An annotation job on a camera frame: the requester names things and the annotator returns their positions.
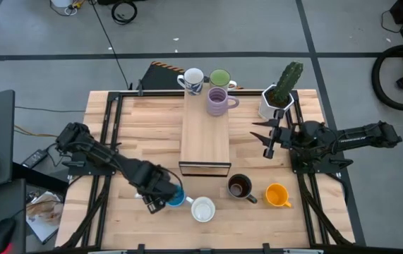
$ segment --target striped purple mug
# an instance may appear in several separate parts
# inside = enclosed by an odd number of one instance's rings
[[[228,100],[232,99],[236,103],[228,105]],[[211,116],[221,116],[228,109],[233,109],[239,105],[239,99],[234,96],[229,96],[228,92],[220,87],[213,87],[207,92],[207,112]]]

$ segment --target concrete floor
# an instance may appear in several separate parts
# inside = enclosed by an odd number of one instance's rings
[[[138,17],[125,26],[113,22],[109,7],[95,8],[116,53],[123,54],[119,63],[129,82],[136,84],[150,62],[160,60],[182,68],[198,67],[205,73],[224,68],[240,86],[265,88],[277,81],[290,61],[298,60],[305,64],[305,71],[296,88],[321,92],[330,125],[335,120],[338,128],[349,128],[382,120],[403,137],[403,112],[379,103],[371,89],[375,59],[359,54],[403,43],[400,35],[380,27],[380,14],[394,2],[147,0],[136,2]],[[385,23],[397,29],[390,16]],[[308,32],[312,38],[305,38]],[[18,106],[84,110],[91,90],[125,90],[109,48],[88,4],[74,16],[61,17],[45,0],[0,0],[0,59],[16,59],[0,61],[0,91],[15,90]],[[338,55],[318,59],[316,52]],[[341,58],[342,52],[356,54]],[[179,57],[179,53],[209,54]],[[70,60],[69,55],[81,54],[85,59]],[[393,88],[403,75],[403,60],[390,59],[381,74],[387,93],[403,102],[403,92]],[[82,120],[83,113],[17,109],[15,115],[17,125],[36,133],[59,134],[68,122]],[[22,162],[52,142],[15,134],[14,160]],[[391,150],[363,148],[345,156],[355,161],[349,175],[366,244],[403,248],[403,143]],[[65,169],[55,169],[49,160],[37,170],[65,178]],[[28,250],[52,245],[50,241],[41,246],[33,235],[28,236]]]

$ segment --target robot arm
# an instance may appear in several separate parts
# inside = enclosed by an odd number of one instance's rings
[[[402,141],[394,127],[382,121],[340,131],[331,130],[324,123],[306,121],[299,125],[299,131],[295,131],[295,126],[279,127],[283,117],[284,112],[277,110],[274,119],[265,123],[254,123],[272,127],[269,138],[251,133],[266,146],[263,156],[268,159],[273,157],[275,143],[281,144],[281,148],[294,150],[302,161],[313,165],[336,152],[365,146],[394,147]]]
[[[152,214],[164,208],[165,202],[171,200],[177,191],[176,186],[169,182],[168,169],[120,155],[97,142],[88,127],[81,123],[69,123],[65,127],[56,139],[56,149],[61,154],[83,152],[88,163],[119,170],[129,184],[137,188]]]

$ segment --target orange mug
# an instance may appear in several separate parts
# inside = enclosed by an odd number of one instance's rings
[[[279,183],[272,183],[264,193],[264,200],[274,207],[292,207],[287,189]]]

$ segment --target wooden table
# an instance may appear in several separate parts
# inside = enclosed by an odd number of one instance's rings
[[[83,121],[97,140],[107,94],[107,91],[90,93]],[[323,121],[316,91],[299,90],[299,96],[305,121]],[[288,151],[277,148],[273,159],[263,157],[264,147],[249,133],[268,135],[270,130],[251,124],[263,121],[258,116],[260,98],[240,96],[239,99],[240,105],[229,111],[232,163],[229,176],[237,173],[249,176],[258,204],[231,198],[226,189],[227,178],[183,177],[184,188],[190,197],[207,196],[215,203],[217,211],[212,221],[199,223],[194,220],[188,204],[166,207],[157,214],[150,214],[142,200],[134,199],[135,188],[118,173],[110,186],[103,249],[136,249],[139,243],[144,243],[147,249],[262,248],[263,243],[270,243],[271,248],[309,247],[299,185],[291,171]],[[183,105],[183,97],[125,98],[118,135],[118,142],[122,143],[120,153],[161,164],[180,176]],[[111,136],[112,130],[109,130],[107,140]],[[353,242],[341,185],[322,174],[318,174],[317,179],[326,215],[343,236]],[[91,183],[92,176],[84,176],[68,190],[56,246],[68,240],[85,216]],[[292,208],[268,207],[263,202],[263,192],[271,183],[286,186]],[[318,220],[312,211],[311,214],[316,240],[320,243]],[[90,244],[95,242],[97,218],[93,222]]]

